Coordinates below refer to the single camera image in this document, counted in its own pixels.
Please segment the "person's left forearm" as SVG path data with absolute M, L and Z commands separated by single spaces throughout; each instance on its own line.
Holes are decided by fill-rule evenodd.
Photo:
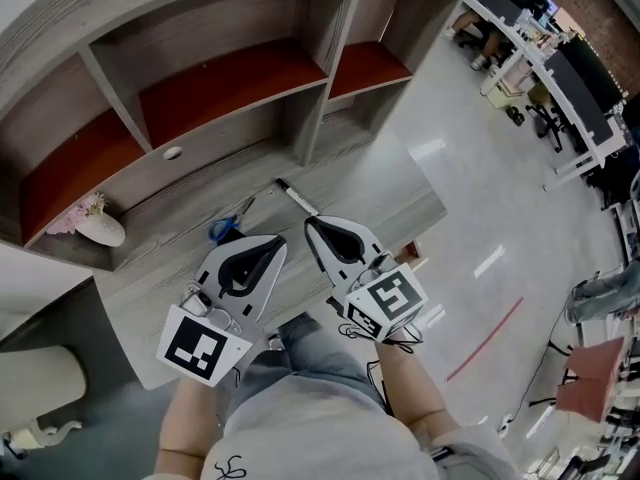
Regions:
M 226 440 L 234 384 L 180 379 L 162 420 L 153 473 L 179 480 L 234 480 L 227 461 L 210 457 Z

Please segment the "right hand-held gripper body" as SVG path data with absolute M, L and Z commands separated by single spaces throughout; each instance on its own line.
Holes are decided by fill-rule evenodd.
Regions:
M 428 302 L 413 270 L 388 252 L 359 274 L 344 299 L 344 318 L 383 342 L 410 324 Z

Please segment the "red stool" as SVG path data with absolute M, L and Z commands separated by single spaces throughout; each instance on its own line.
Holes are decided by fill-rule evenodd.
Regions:
M 600 423 L 605 417 L 611 391 L 618 379 L 623 348 L 623 337 L 575 348 L 565 368 L 576 379 L 558 386 L 556 410 L 575 413 L 591 422 Z

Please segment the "gray wooden desk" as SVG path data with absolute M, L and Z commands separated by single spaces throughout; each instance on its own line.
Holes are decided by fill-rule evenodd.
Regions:
M 322 303 L 330 283 L 306 243 L 305 212 L 275 183 L 285 179 L 320 212 L 369 227 L 398 250 L 445 216 L 445 208 L 402 142 L 384 130 L 371 137 L 343 112 L 321 127 L 321 150 L 308 165 L 261 142 L 178 180 L 123 216 L 124 245 L 114 270 L 95 277 L 119 343 L 148 390 L 175 379 L 156 358 L 169 307 L 212 248 L 209 225 L 256 200 L 242 228 L 279 234 L 288 255 L 261 323 L 272 328 Z M 275 195 L 267 196 L 273 189 Z

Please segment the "cream chair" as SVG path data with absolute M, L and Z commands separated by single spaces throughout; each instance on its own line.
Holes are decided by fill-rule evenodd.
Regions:
M 16 454 L 53 447 L 74 430 L 78 420 L 42 428 L 38 418 L 63 408 L 87 391 L 87 378 L 77 357 L 56 345 L 0 352 L 0 439 Z

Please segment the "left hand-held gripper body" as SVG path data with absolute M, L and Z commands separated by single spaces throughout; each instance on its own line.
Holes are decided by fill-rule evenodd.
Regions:
M 162 329 L 156 358 L 181 374 L 216 386 L 254 343 L 231 313 L 216 306 L 197 284 L 173 304 Z

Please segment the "white black-tipped pen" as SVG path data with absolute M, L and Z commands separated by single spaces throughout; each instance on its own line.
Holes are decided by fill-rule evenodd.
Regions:
M 318 216 L 319 211 L 316 210 L 306 199 L 304 199 L 295 189 L 293 189 L 286 180 L 277 178 L 275 180 L 277 186 L 283 190 L 296 204 L 298 204 L 310 216 Z

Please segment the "person's blue jeans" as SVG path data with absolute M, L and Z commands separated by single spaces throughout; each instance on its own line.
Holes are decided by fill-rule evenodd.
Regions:
M 280 326 L 278 335 L 283 348 L 260 352 L 246 367 L 230 397 L 229 415 L 251 397 L 291 376 L 349 388 L 386 408 L 364 367 L 308 313 Z

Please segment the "person's right forearm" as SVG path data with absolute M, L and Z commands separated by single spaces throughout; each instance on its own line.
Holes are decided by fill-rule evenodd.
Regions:
M 382 380 L 395 418 L 430 440 L 460 428 L 419 359 L 392 345 L 375 345 Z

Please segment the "person's gray shirt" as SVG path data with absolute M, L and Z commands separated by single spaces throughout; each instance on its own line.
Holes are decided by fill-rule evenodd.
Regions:
M 485 425 L 430 440 L 360 392 L 287 376 L 243 402 L 201 480 L 520 480 Z

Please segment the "pale yellow box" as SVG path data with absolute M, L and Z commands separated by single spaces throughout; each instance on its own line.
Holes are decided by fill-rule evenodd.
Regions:
M 504 81 L 499 81 L 485 97 L 495 109 L 502 110 L 514 106 L 516 101 L 524 95 L 525 92 L 519 87 L 513 87 Z

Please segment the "gray wooden shelf unit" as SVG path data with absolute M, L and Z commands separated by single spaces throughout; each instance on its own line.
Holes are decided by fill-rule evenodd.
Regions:
M 375 137 L 461 1 L 0 0 L 0 244 L 112 270 L 46 233 L 86 196 L 123 220 L 261 142 L 304 165 L 339 112 Z

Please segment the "blue-handled scissors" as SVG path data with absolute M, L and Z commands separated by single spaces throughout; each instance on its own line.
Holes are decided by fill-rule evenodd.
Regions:
M 234 215 L 215 220 L 208 230 L 209 240 L 216 246 L 219 246 L 244 238 L 245 235 L 241 232 L 240 227 L 246 213 L 255 200 L 256 197 L 252 196 L 241 205 L 240 209 Z

